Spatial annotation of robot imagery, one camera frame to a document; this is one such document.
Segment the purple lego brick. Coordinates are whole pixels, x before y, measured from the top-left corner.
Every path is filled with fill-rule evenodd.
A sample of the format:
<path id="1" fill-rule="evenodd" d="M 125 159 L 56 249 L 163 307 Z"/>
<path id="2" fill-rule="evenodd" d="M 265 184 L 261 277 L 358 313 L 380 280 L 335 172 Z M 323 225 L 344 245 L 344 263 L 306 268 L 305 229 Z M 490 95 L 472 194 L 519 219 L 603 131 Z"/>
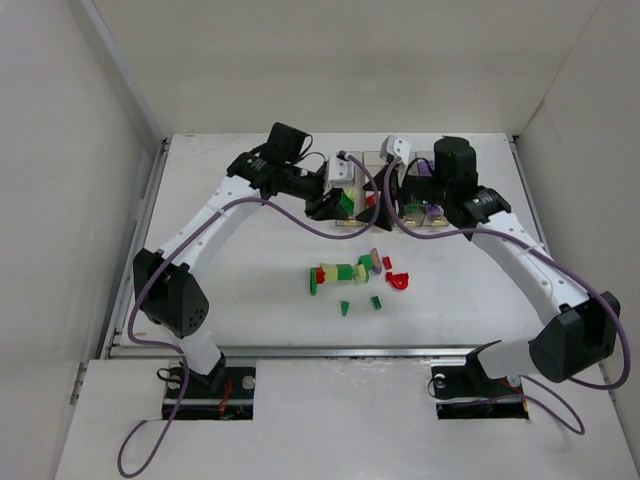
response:
<path id="1" fill-rule="evenodd" d="M 420 176 L 431 176 L 432 167 L 431 163 L 425 159 L 419 159 L 417 163 L 417 172 Z"/>

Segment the green yellow lego assembly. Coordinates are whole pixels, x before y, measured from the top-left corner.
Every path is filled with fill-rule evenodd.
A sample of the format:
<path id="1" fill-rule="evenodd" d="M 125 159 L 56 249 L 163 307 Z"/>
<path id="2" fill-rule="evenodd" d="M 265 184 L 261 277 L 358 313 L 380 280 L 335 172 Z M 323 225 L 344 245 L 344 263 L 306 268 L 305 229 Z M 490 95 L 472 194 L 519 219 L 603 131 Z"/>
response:
<path id="1" fill-rule="evenodd" d="M 350 264 L 321 263 L 309 269 L 309 293 L 315 296 L 324 284 L 349 282 L 355 279 L 355 269 Z"/>

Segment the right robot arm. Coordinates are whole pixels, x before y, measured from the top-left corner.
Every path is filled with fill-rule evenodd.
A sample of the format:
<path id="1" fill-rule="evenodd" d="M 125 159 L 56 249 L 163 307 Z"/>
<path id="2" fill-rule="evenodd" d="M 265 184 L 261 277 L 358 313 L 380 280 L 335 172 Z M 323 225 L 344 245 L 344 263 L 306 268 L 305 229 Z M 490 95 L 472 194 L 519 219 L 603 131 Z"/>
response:
<path id="1" fill-rule="evenodd" d="M 465 373 L 490 379 L 539 374 L 561 383 L 621 346 L 623 370 L 612 385 L 620 387 L 629 376 L 631 356 L 616 297 L 598 293 L 535 243 L 504 197 L 480 184 L 476 151 L 467 139 L 442 137 L 433 152 L 428 175 L 413 175 L 409 142 L 395 135 L 384 140 L 380 157 L 385 166 L 364 187 L 382 194 L 376 203 L 382 214 L 377 226 L 390 230 L 399 225 L 407 205 L 441 207 L 452 232 L 464 235 L 502 268 L 542 324 L 531 339 L 498 340 L 468 354 Z"/>

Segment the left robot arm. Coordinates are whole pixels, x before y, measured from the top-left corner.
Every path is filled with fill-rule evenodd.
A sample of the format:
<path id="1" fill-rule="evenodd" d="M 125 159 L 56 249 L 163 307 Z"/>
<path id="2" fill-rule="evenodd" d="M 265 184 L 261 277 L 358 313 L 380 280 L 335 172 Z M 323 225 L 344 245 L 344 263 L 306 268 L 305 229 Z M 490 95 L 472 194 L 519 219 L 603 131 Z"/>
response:
<path id="1" fill-rule="evenodd" d="M 240 154 L 201 210 L 155 251 L 143 248 L 133 260 L 134 314 L 143 313 L 168 333 L 168 348 L 180 357 L 186 378 L 208 390 L 221 381 L 226 359 L 203 323 L 210 302 L 200 286 L 203 272 L 239 226 L 273 197 L 303 201 L 307 218 L 346 220 L 353 203 L 345 190 L 362 162 L 340 152 L 310 171 L 300 167 L 311 136 L 275 123 L 267 140 Z"/>

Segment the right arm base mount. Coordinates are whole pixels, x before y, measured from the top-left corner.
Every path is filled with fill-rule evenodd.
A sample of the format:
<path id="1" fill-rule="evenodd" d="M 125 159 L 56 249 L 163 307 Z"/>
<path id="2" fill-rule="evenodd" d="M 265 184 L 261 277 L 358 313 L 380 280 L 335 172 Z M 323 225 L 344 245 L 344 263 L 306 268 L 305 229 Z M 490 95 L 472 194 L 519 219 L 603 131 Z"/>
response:
<path id="1" fill-rule="evenodd" d="M 433 365 L 428 393 L 436 400 L 439 420 L 528 420 L 520 383 L 489 379 L 462 365 Z"/>

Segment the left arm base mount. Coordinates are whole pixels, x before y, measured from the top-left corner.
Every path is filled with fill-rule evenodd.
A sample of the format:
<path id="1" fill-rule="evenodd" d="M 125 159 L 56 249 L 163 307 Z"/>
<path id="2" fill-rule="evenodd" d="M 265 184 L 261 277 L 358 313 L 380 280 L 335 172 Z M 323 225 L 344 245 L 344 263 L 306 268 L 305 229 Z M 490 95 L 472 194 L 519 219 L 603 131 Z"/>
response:
<path id="1" fill-rule="evenodd" d="M 184 371 L 180 365 L 164 367 L 156 371 L 156 377 L 165 384 L 161 415 L 164 420 L 168 420 L 177 403 Z M 227 367 L 222 383 L 213 393 L 191 379 L 184 398 L 178 406 L 175 419 L 184 421 L 252 420 L 255 388 L 255 365 Z"/>

